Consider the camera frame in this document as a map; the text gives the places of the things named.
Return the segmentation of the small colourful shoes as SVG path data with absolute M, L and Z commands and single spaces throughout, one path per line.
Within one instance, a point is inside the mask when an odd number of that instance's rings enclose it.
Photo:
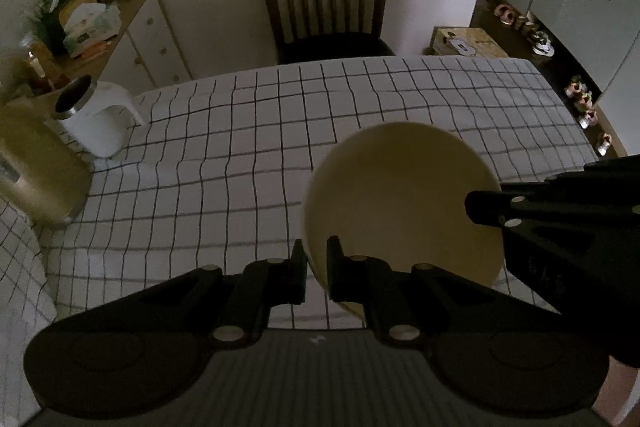
M 600 115 L 593 104 L 592 92 L 582 81 L 582 77 L 574 76 L 564 89 L 564 94 L 577 112 L 579 127 L 587 132 L 597 155 L 605 158 L 612 150 L 613 137 L 600 124 Z

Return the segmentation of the black white sneaker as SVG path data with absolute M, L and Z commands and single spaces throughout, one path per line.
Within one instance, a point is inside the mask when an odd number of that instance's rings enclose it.
M 527 40 L 533 48 L 535 54 L 552 57 L 554 55 L 554 47 L 552 46 L 549 36 L 541 30 L 531 31 L 527 34 Z

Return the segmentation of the checkered white tablecloth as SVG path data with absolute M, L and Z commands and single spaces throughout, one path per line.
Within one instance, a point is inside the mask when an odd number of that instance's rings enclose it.
M 45 230 L 1 208 L 1 421 L 38 407 L 23 373 L 56 319 L 191 271 L 284 258 L 314 167 L 360 129 L 391 121 L 457 135 L 502 182 L 596 159 L 549 83 L 518 58 L 352 58 L 236 72 L 156 89 L 127 146 L 93 159 L 84 210 Z

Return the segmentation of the gold thermos carafe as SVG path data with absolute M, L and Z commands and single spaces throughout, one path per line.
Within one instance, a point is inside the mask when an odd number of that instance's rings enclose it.
M 84 208 L 91 172 L 43 122 L 1 109 L 1 197 L 36 225 L 64 228 Z

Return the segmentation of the pink shoes pair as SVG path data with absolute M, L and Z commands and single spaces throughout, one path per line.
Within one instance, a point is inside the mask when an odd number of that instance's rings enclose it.
M 509 27 L 518 26 L 518 24 L 522 24 L 527 20 L 525 15 L 522 15 L 514 6 L 507 3 L 499 4 L 495 8 L 494 15 L 500 20 L 500 23 Z

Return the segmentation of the white electric kettle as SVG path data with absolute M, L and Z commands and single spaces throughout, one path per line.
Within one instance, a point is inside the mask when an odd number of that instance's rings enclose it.
M 128 124 L 145 125 L 127 89 L 89 75 L 56 91 L 47 117 L 62 124 L 85 150 L 99 158 L 110 158 L 127 145 Z

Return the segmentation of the white drawer side cabinet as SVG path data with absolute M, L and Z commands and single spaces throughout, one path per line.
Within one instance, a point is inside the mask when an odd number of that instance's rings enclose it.
M 117 4 L 122 28 L 116 37 L 70 57 L 63 26 L 84 3 Z M 37 94 L 60 89 L 85 75 L 119 84 L 133 95 L 191 79 L 160 0 L 62 0 L 38 15 L 36 22 L 21 47 Z

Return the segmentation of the dark wooden chair far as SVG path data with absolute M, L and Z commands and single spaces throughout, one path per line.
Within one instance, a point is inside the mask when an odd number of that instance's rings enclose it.
M 280 65 L 392 56 L 386 0 L 265 0 Z

